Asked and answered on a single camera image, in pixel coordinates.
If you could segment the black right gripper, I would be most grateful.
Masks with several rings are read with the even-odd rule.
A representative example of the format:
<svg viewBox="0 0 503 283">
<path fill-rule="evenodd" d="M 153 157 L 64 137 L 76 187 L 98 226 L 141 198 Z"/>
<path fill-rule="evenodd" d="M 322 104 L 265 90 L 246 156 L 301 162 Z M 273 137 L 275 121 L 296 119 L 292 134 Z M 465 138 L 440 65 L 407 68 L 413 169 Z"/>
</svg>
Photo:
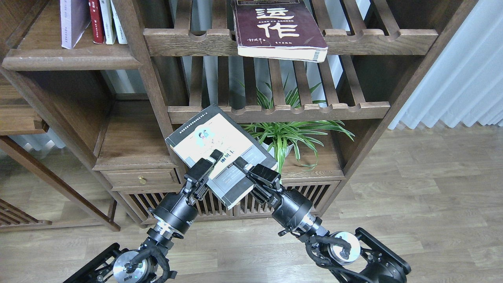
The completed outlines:
<svg viewBox="0 0 503 283">
<path fill-rule="evenodd" d="M 281 175 L 278 172 L 262 164 L 247 163 L 241 157 L 238 157 L 233 165 L 254 183 L 252 195 L 259 203 L 274 208 L 272 217 L 284 228 L 281 233 L 307 233 L 312 230 L 312 202 L 298 191 L 286 190 L 280 184 Z"/>
</svg>

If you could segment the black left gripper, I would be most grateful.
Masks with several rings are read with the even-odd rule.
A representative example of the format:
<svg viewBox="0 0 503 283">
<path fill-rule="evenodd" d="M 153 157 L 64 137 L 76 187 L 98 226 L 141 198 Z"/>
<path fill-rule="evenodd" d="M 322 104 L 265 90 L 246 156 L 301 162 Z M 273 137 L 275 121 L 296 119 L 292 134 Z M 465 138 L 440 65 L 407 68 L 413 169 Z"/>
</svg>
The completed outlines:
<svg viewBox="0 0 503 283">
<path fill-rule="evenodd" d="M 168 193 L 152 211 L 152 215 L 157 219 L 153 231 L 166 239 L 184 238 L 185 233 L 198 215 L 194 204 L 201 200 L 208 191 L 206 183 L 209 174 L 222 156 L 222 152 L 214 150 L 209 156 L 211 160 L 201 158 L 187 171 L 184 175 L 184 179 L 187 181 L 181 191 Z"/>
</svg>

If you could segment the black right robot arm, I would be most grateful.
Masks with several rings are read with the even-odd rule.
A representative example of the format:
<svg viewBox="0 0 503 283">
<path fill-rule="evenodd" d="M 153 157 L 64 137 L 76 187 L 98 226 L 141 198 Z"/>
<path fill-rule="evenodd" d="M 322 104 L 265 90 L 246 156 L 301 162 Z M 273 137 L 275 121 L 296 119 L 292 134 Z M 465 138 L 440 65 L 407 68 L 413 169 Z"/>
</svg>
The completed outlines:
<svg viewBox="0 0 503 283">
<path fill-rule="evenodd" d="M 357 228 L 354 233 L 334 232 L 322 226 L 322 220 L 310 209 L 312 202 L 296 190 L 285 189 L 281 176 L 261 164 L 252 165 L 243 158 L 233 163 L 252 181 L 253 196 L 273 208 L 272 217 L 283 227 L 278 234 L 291 233 L 304 243 L 308 256 L 328 269 L 341 283 L 405 283 L 410 265 L 369 232 Z"/>
</svg>

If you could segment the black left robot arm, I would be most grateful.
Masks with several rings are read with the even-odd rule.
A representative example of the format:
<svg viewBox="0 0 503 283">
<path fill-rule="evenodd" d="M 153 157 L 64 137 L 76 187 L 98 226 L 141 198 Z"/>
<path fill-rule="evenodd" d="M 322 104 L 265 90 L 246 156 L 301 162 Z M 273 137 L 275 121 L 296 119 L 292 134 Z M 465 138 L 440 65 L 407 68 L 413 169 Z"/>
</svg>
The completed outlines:
<svg viewBox="0 0 503 283">
<path fill-rule="evenodd" d="M 194 206 L 208 191 L 209 174 L 223 154 L 215 150 L 207 159 L 200 159 L 185 174 L 186 183 L 179 193 L 167 194 L 152 210 L 157 219 L 148 237 L 136 250 L 110 245 L 83 268 L 70 276 L 68 283 L 104 283 L 113 274 L 119 283 L 164 283 L 175 278 L 167 253 L 174 245 L 172 238 L 182 239 L 198 212 Z"/>
</svg>

